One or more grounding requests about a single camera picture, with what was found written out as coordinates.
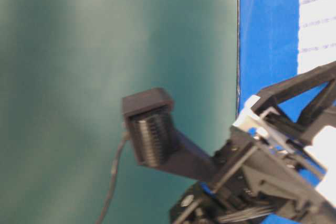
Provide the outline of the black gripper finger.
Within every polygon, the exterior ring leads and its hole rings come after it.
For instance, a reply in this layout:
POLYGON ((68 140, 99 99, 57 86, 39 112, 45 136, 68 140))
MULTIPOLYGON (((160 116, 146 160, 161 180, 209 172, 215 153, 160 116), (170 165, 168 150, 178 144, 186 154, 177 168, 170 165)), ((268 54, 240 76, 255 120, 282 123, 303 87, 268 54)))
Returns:
POLYGON ((318 66, 293 78, 261 89, 257 96, 256 113, 261 114, 271 106, 283 103, 318 85, 335 79, 335 62, 318 66))
POLYGON ((328 122, 335 123, 335 80, 331 80, 303 108, 293 122, 286 115, 269 112, 265 121, 296 142, 298 145, 312 145, 313 135, 328 122))

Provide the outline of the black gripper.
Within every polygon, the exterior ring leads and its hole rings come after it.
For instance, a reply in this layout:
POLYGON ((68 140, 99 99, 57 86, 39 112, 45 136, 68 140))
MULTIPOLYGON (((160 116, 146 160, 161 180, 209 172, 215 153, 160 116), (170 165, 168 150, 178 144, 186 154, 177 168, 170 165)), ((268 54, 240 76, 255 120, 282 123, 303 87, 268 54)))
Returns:
POLYGON ((335 207, 301 175, 319 179, 324 165, 265 121, 277 105, 256 113, 251 96, 214 156, 215 175, 190 187, 170 211, 172 223, 261 223, 271 214, 298 223, 335 223, 335 207))

